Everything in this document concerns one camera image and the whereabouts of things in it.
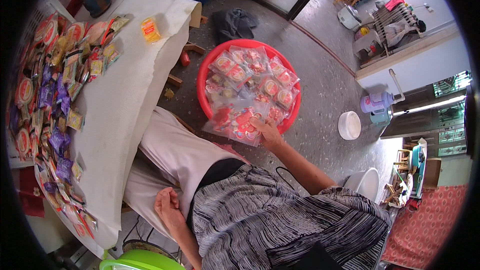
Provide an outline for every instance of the white tablecloth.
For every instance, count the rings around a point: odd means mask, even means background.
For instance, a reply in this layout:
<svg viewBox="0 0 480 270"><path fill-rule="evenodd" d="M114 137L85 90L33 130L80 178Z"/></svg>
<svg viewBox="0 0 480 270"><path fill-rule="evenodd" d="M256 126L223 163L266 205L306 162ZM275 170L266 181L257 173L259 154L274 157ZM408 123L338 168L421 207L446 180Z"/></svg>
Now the white tablecloth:
<svg viewBox="0 0 480 270"><path fill-rule="evenodd" d="M83 131L72 134L70 145L72 159L84 170L74 189L85 196L87 211L98 219L95 239L79 239L100 258L117 242L123 190L137 146L168 74L188 41L189 26L200 25L201 4L192 0L112 0L99 18L92 19L82 7L75 19L95 23L118 15L130 19L114 39L122 55L104 76L87 83L72 104L85 114ZM140 23L150 16L156 17L162 35L154 44L146 43L140 31ZM78 237L73 226L66 225Z"/></svg>

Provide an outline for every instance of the woman's right hand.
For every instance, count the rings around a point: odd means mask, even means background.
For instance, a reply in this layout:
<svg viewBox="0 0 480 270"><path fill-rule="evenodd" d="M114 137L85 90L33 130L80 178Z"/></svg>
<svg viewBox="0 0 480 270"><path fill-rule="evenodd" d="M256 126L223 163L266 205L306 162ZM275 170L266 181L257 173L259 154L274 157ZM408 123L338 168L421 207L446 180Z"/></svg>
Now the woman's right hand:
<svg viewBox="0 0 480 270"><path fill-rule="evenodd" d="M271 152L274 152L275 149L281 146L285 141L275 125L275 121L271 118L267 118L266 122L258 120L255 117L250 118L250 123L258 129L263 135L262 144Z"/></svg>

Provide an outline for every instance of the red mat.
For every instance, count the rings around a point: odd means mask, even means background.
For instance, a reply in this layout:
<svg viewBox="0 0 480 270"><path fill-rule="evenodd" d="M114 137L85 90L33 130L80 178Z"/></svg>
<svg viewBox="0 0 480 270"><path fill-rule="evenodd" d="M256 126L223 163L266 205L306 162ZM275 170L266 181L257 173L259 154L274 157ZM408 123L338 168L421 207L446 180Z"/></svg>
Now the red mat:
<svg viewBox="0 0 480 270"><path fill-rule="evenodd" d="M418 210L405 210L395 219L381 259L412 269L427 268L455 224L467 187L423 190Z"/></svg>

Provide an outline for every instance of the red bucket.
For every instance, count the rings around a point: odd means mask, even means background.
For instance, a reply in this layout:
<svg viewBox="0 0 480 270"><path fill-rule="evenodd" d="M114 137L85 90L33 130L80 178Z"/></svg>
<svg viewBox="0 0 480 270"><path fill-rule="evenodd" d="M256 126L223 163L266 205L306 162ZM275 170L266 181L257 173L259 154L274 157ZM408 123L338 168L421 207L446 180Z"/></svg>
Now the red bucket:
<svg viewBox="0 0 480 270"><path fill-rule="evenodd" d="M233 39L216 46L203 59L203 62L200 64L200 68L198 69L198 75L197 75L197 97L198 97L198 101L200 102L201 109L203 110L205 115L208 117L208 119L211 119L213 117L212 109L210 108L210 104L208 103L207 96L205 95L205 85L206 85L205 81L207 80L207 75L208 75L208 65L211 64L224 50L228 51L228 49L232 45L245 47L245 48L257 48L260 46L264 46L265 51L267 52L268 58L278 56L282 61L283 66L285 66L287 69L295 73L295 70L293 69L292 65L288 62L288 60L280 52L278 52L277 50L268 46L265 43L255 41L253 39ZM295 118L297 117L297 114L300 109L300 100L302 97L302 92L300 90L300 83L297 82L293 87L297 88L300 91L300 93L298 93L297 97L295 98L295 105L291 112L290 118L284 119L282 123L280 123L277 126L277 129L280 132L280 134L283 134L287 129L289 129L289 127L295 121Z"/></svg>

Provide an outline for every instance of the yellow snack package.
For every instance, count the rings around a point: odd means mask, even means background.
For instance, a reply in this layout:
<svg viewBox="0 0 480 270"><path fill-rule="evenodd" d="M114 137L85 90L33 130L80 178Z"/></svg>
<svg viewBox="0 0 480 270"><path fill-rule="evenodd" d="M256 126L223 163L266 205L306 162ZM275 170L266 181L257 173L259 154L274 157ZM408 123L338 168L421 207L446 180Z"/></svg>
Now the yellow snack package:
<svg viewBox="0 0 480 270"><path fill-rule="evenodd" d="M159 29L155 23L155 17L148 17L140 24L141 33L148 43L155 43L160 40Z"/></svg>

